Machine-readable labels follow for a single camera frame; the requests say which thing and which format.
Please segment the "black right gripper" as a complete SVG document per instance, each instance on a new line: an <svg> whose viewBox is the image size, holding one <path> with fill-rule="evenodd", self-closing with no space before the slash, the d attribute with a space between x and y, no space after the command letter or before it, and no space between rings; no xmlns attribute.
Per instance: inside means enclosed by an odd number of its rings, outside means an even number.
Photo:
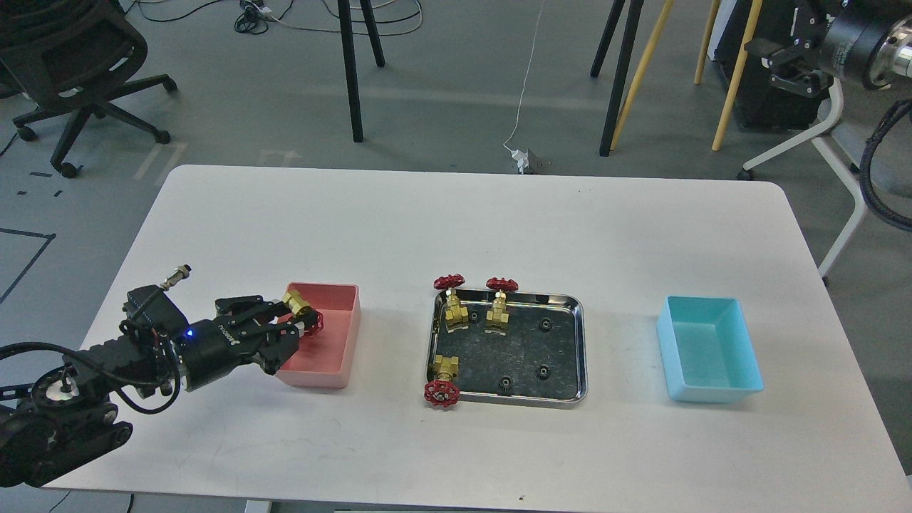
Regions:
<svg viewBox="0 0 912 513"><path fill-rule="evenodd" d="M744 45L771 72L769 84L779 90L827 90L834 79L821 70L820 48L829 29L822 1L795 1L788 45L754 38Z"/></svg>

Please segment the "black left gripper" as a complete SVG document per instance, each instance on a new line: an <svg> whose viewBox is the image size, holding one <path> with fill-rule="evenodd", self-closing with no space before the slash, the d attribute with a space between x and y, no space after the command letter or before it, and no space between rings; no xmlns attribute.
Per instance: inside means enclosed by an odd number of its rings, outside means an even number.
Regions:
<svg viewBox="0 0 912 513"><path fill-rule="evenodd" d="M290 309L263 296L216 299L215 308L214 319L189 325L174 340L180 373L190 392L248 363L256 363L268 375L276 374L297 352L300 337L309 329L303 321L273 324ZM247 326L253 321L259 326Z"/></svg>

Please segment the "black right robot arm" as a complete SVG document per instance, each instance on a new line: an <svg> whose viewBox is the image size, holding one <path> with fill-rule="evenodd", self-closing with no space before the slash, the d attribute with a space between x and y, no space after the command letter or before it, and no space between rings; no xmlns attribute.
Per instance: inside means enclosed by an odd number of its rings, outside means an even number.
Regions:
<svg viewBox="0 0 912 513"><path fill-rule="evenodd" d="M796 1L788 46L755 38L743 48L761 58L772 87L812 98L837 79L883 90L910 77L910 3Z"/></svg>

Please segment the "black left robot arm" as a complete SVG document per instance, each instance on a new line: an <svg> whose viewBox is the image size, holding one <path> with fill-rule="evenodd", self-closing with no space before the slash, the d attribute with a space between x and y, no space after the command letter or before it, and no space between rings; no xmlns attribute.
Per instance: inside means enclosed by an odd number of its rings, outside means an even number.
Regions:
<svg viewBox="0 0 912 513"><path fill-rule="evenodd" d="M275 374L300 337L323 328L322 314L296 291L279 300L217 299L213 319L189 323L166 293L190 273L182 265L160 284L130 290L115 340L80 351L43 342L2 348L2 358L63 355L63 364L35 383L2 389L2 400L16 400L2 408L3 487L45 486L124 445L133 426L116 421L110 394L123 394L125 386L141 398L161 392L172 405L181 390L192 392L244 364Z"/></svg>

